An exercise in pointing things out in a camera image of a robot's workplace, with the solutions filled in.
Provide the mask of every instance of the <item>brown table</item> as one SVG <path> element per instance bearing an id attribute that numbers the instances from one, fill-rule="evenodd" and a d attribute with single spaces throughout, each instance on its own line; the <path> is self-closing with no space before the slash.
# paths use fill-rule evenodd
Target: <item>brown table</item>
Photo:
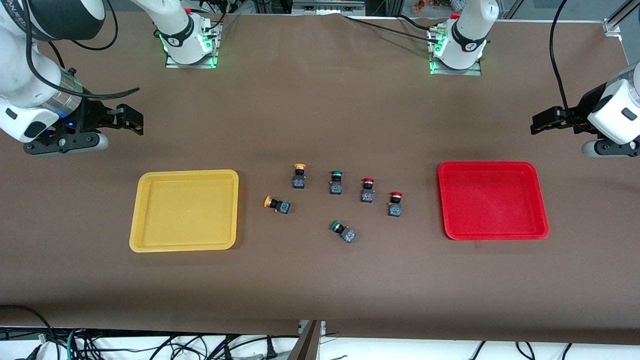
<path id="1" fill-rule="evenodd" d="M 429 74 L 423 42 L 339 15 L 242 16 L 218 69 L 167 70 L 149 18 L 119 19 L 108 51 L 59 47 L 94 92 L 142 87 L 125 101 L 145 135 L 107 130 L 106 151 L 49 159 L 0 136 L 2 303 L 64 327 L 290 334 L 321 318 L 341 336 L 640 343 L 640 163 L 586 158 L 592 137 L 570 130 L 529 134 L 532 115 L 560 104 L 549 23 L 496 23 L 483 75 L 456 77 Z M 558 25 L 556 52 L 572 104 L 626 65 L 599 24 Z M 530 161 L 549 237 L 448 240 L 445 160 Z M 297 162 L 305 190 L 291 188 Z M 240 174 L 236 245 L 132 252 L 139 177 L 212 168 Z M 376 179 L 374 204 L 358 201 L 363 177 Z M 386 216 L 394 190 L 401 218 Z M 295 210 L 267 211 L 267 195 Z M 335 219 L 356 242 L 329 231 Z"/>

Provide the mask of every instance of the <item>yellow tray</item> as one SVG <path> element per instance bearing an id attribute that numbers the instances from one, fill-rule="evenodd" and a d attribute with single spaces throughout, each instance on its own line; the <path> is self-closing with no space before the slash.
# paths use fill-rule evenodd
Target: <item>yellow tray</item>
<path id="1" fill-rule="evenodd" d="M 149 172 L 140 178 L 129 246 L 135 252 L 226 250 L 236 242 L 238 174 Z"/>

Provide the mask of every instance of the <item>teal cable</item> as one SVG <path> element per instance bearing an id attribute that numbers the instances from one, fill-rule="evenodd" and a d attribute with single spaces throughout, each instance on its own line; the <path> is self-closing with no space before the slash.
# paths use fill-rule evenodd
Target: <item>teal cable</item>
<path id="1" fill-rule="evenodd" d="M 74 340 L 74 334 L 76 333 L 76 330 L 72 330 L 69 333 L 69 337 L 67 338 L 67 360 L 71 360 L 71 341 Z"/>

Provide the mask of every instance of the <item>gray floor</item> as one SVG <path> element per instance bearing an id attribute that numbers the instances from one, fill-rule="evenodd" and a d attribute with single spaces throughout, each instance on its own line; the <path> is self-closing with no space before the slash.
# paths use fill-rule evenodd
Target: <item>gray floor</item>
<path id="1" fill-rule="evenodd" d="M 560 16 L 561 20 L 602 20 L 612 14 L 625 0 L 570 0 Z M 515 0 L 504 0 L 511 6 Z M 525 0 L 514 19 L 551 20 L 561 0 Z M 120 11 L 140 11 L 128 0 L 111 0 L 113 7 Z M 629 15 L 622 25 L 622 44 L 629 63 L 640 61 L 640 22 L 638 10 Z"/>

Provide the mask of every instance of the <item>red tray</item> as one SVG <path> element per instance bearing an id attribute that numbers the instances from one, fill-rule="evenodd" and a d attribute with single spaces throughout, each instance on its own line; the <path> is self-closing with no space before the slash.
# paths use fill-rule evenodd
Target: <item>red tray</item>
<path id="1" fill-rule="evenodd" d="M 526 161 L 446 161 L 438 168 L 453 240 L 539 240 L 549 234 L 536 169 Z"/>

